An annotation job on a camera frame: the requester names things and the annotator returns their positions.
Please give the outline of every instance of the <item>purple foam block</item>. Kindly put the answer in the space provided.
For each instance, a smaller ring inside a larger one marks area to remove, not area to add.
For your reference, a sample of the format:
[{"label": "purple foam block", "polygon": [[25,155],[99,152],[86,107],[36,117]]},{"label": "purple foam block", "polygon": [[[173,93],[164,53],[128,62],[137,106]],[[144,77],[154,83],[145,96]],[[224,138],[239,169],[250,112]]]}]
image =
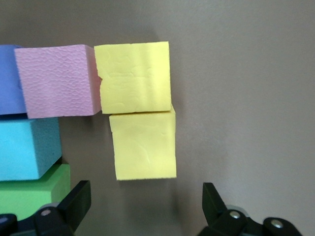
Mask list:
[{"label": "purple foam block", "polygon": [[15,49],[29,118],[100,111],[94,49],[86,45]]}]

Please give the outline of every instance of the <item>foam cube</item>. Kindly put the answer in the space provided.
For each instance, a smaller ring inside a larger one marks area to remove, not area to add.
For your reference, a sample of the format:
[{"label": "foam cube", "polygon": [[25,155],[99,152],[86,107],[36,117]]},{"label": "foam cube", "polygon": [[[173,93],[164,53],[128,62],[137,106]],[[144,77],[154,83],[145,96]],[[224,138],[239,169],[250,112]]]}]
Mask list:
[{"label": "foam cube", "polygon": [[39,179],[61,157],[58,118],[0,117],[0,181]]},{"label": "foam cube", "polygon": [[0,214],[13,213],[23,220],[45,204],[61,202],[69,192],[69,165],[53,165],[38,180],[0,182]]},{"label": "foam cube", "polygon": [[175,111],[109,117],[117,180],[174,178]]},{"label": "foam cube", "polygon": [[168,42],[94,49],[104,114],[171,110]]},{"label": "foam cube", "polygon": [[100,111],[94,49],[86,45],[15,50],[29,118]]},{"label": "foam cube", "polygon": [[0,45],[0,115],[26,113],[15,61],[16,45]]}]

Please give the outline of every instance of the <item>screw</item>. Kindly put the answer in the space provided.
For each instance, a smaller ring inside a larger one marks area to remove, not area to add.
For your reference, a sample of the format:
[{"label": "screw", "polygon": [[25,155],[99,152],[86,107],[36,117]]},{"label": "screw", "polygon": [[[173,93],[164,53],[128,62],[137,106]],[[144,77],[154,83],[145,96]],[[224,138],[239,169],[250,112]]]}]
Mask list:
[{"label": "screw", "polygon": [[279,220],[272,220],[271,224],[278,229],[281,229],[284,227],[283,223],[281,223],[281,221],[279,221]]},{"label": "screw", "polygon": [[42,216],[46,216],[46,215],[49,215],[50,213],[51,213],[50,209],[47,209],[47,210],[43,210],[43,211],[41,212],[41,215],[42,215]]},{"label": "screw", "polygon": [[241,217],[237,211],[231,211],[230,216],[232,216],[234,219],[239,219]]},{"label": "screw", "polygon": [[7,220],[8,218],[6,217],[0,218],[0,224],[5,223]]}]

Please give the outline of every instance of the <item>yellow foam block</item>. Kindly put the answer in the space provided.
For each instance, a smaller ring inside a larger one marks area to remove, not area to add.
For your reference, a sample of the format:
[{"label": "yellow foam block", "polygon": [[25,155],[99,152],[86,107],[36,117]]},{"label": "yellow foam block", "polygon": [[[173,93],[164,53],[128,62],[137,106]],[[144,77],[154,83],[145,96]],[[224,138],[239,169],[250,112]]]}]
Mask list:
[{"label": "yellow foam block", "polygon": [[117,180],[174,178],[175,111],[111,115]]},{"label": "yellow foam block", "polygon": [[171,110],[168,42],[95,46],[104,114]]}]

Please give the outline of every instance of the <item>green foam block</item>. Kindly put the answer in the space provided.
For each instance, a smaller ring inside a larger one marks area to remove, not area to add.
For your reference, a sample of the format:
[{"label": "green foam block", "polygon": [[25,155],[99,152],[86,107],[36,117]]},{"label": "green foam block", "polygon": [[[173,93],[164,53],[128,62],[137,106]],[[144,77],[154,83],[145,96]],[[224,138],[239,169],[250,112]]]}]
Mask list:
[{"label": "green foam block", "polygon": [[0,182],[0,214],[16,214],[18,220],[41,206],[60,202],[70,192],[70,166],[53,165],[38,180]]}]

